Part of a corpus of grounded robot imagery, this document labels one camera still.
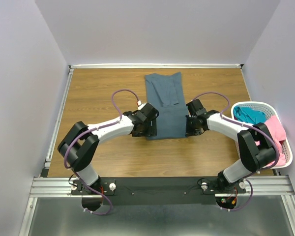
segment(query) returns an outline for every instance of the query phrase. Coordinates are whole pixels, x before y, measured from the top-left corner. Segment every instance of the wooden table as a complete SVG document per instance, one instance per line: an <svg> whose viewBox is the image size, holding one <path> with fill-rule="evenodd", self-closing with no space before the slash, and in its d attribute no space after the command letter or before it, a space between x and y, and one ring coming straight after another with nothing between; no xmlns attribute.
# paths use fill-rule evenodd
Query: wooden table
<svg viewBox="0 0 295 236"><path fill-rule="evenodd" d="M94 124L118 116L111 95L118 89L131 89L146 101L144 75L182 73L185 101L206 91L227 95L232 104L248 101L240 69L140 68L75 69L70 84L48 177L69 177L57 146L77 121ZM136 99L128 92L115 96L121 111L136 110ZM205 95L201 102L207 110L221 111L227 105L218 95ZM183 139L147 141L145 137L122 136L100 145L92 164L103 177L181 177L216 176L238 160L234 141L220 133L207 131Z"/></svg>

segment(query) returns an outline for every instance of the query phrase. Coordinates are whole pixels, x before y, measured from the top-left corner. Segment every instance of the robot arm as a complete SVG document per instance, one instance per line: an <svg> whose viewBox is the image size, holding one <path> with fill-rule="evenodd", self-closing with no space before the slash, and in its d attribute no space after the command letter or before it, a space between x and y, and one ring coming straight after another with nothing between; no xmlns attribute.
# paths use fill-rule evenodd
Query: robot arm
<svg viewBox="0 0 295 236"><path fill-rule="evenodd" d="M132 134L134 137L155 136L156 118L159 112L149 103L142 104L134 112L125 112L121 118L118 117L99 124L85 125L77 122L70 129L63 141L58 146L58 151L65 156L69 145L83 132L87 132L80 140L83 144L76 142L68 151L67 162L73 172L88 185L97 189L100 179L91 165L96 148L99 144L121 135Z"/></svg>
<svg viewBox="0 0 295 236"><path fill-rule="evenodd" d="M190 115L187 116L186 135L201 135L207 130L222 133L238 142L240 159L218 174L216 188L223 190L237 183L243 177L254 173L276 158L271 142L253 129L240 126L223 119L217 111L206 111L199 99L186 104ZM254 125L271 137L263 123Z"/></svg>

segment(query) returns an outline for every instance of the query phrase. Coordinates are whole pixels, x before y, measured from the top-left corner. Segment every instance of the white wall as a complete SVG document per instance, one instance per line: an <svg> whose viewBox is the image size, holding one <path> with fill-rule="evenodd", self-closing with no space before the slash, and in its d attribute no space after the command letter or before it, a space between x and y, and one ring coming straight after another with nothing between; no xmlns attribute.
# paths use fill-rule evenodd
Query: white wall
<svg viewBox="0 0 295 236"><path fill-rule="evenodd" d="M0 236L19 233L67 72L34 0L0 0Z"/></svg>
<svg viewBox="0 0 295 236"><path fill-rule="evenodd" d="M279 0L36 0L69 64L245 63Z"/></svg>
<svg viewBox="0 0 295 236"><path fill-rule="evenodd" d="M295 0L281 0L243 72L252 99L274 106L287 131L294 161L281 172L295 189Z"/></svg>

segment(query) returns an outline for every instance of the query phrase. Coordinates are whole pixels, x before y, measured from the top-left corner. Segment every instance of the plastic basket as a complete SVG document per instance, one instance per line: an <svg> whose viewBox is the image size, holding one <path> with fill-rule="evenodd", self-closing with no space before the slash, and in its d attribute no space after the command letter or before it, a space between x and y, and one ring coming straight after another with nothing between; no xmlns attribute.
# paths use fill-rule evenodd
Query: plastic basket
<svg viewBox="0 0 295 236"><path fill-rule="evenodd" d="M271 116L277 116L277 118L280 120L279 116L277 115L277 112L275 111L275 109L272 106L270 106L270 105L268 105L268 104L266 104L264 102L251 102L251 101L250 102L238 102L238 103L235 103L232 106L232 110L231 110L233 119L234 119L233 111L234 111L234 107L236 107L236 106L250 107L252 110L260 111L260 112L265 113L265 116L266 116L267 119L269 119ZM235 144L236 144L236 149L237 149L237 152L238 152L238 156L240 156L239 148L238 148L238 142L235 142ZM282 144L282 153L285 155L286 164L284 166L275 166L272 169L284 168L284 167L287 167L287 166L289 166L291 164L291 162L293 160L293 154L292 154L292 151L291 151L289 141L287 139Z"/></svg>

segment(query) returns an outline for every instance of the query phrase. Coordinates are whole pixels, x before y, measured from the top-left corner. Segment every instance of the pink cloth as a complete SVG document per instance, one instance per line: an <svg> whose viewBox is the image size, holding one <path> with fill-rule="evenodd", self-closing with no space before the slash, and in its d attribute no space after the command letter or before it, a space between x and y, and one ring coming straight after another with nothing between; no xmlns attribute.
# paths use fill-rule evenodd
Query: pink cloth
<svg viewBox="0 0 295 236"><path fill-rule="evenodd" d="M271 116L270 119L265 122L265 124L269 129L269 132L280 152L279 161L275 166L284 166L286 164L286 160L285 155L282 153L281 142L286 140L286 132L276 116Z"/></svg>

